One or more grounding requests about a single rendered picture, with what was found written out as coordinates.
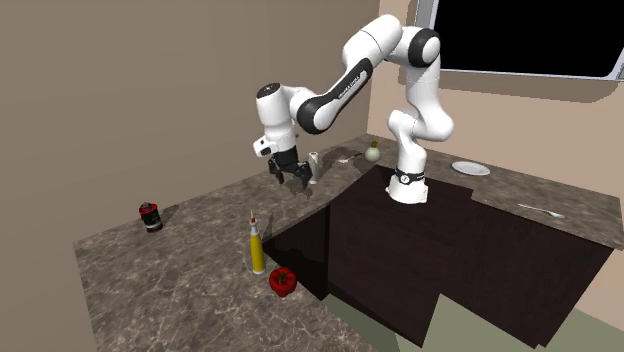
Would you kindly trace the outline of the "long silver spoon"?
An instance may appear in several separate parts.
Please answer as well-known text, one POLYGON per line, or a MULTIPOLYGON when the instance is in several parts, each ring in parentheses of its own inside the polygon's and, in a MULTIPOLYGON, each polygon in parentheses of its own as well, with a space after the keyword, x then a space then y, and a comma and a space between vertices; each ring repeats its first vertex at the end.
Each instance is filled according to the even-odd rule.
POLYGON ((553 212, 553 211, 550 211, 550 210, 547 210, 547 209, 542 209, 542 208, 529 206, 529 205, 525 205, 525 204, 521 204, 521 203, 518 203, 517 205, 519 207, 522 207, 522 208, 526 208, 526 209, 535 210, 535 211, 538 211, 538 212, 545 213, 545 214, 550 215, 550 216, 552 216, 554 218, 558 218, 558 219, 565 219, 566 218, 566 216, 563 215, 563 214, 556 213, 556 212, 553 212))

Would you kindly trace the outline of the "dark robot stand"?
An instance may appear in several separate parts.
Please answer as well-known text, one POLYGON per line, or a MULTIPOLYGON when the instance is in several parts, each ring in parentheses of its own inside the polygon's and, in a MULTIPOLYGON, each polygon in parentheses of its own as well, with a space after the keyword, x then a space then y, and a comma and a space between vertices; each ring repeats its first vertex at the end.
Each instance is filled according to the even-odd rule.
POLYGON ((318 298, 334 295, 422 344, 440 296, 536 347, 546 345, 609 247, 473 200, 430 180, 426 203, 386 193, 376 166, 265 252, 318 298))

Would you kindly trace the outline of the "dark window with pale frame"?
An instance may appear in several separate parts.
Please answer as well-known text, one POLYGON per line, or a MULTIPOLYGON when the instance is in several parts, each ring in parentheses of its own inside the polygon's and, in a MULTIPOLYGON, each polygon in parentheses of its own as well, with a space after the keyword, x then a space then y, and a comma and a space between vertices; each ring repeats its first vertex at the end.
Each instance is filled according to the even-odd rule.
POLYGON ((450 72, 624 81, 624 0, 416 0, 450 72))

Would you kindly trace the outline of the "red and black can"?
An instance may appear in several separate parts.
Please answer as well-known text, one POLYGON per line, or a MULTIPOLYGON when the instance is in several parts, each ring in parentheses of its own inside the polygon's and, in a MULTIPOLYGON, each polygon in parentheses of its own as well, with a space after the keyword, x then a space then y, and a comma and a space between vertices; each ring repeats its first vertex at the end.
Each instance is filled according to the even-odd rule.
POLYGON ((155 233, 163 228, 163 223, 156 204, 144 202, 139 206, 138 211, 147 233, 155 233))

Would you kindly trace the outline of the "yellow squeeze bottle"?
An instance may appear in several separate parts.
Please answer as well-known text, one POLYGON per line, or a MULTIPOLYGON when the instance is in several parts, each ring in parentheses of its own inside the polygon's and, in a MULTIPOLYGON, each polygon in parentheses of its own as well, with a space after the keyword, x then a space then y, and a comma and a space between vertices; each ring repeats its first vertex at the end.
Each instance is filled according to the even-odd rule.
POLYGON ((252 271, 256 275, 263 274, 265 271, 264 251, 262 247, 262 238, 257 227, 257 220, 253 211, 250 211, 250 255, 252 261, 252 271))

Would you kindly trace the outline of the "white plate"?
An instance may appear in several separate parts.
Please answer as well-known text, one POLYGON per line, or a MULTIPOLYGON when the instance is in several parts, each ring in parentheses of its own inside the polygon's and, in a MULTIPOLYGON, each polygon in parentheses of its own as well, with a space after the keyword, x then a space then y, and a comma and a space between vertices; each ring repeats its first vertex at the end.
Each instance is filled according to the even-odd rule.
POLYGON ((459 173, 470 176, 487 176, 491 173, 488 167, 470 161, 455 161, 451 167, 459 173))

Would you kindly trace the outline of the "red bell pepper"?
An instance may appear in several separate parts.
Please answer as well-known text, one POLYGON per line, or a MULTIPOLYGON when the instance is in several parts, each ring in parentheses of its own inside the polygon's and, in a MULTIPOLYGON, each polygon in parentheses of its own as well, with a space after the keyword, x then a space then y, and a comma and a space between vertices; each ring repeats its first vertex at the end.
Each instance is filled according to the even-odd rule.
POLYGON ((269 285, 279 297, 285 297, 295 291, 297 278, 289 268, 279 267, 270 273, 269 285))

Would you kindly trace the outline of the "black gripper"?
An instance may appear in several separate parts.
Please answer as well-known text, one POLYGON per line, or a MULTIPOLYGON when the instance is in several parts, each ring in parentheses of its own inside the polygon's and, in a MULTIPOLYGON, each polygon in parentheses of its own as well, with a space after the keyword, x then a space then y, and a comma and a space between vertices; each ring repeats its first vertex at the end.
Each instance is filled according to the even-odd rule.
POLYGON ((284 176, 281 170, 294 170, 293 175, 301 180, 302 187, 307 188, 313 173, 308 162, 300 162, 298 157, 297 146, 276 152, 272 158, 267 161, 269 172, 276 177, 279 184, 284 183, 284 176))

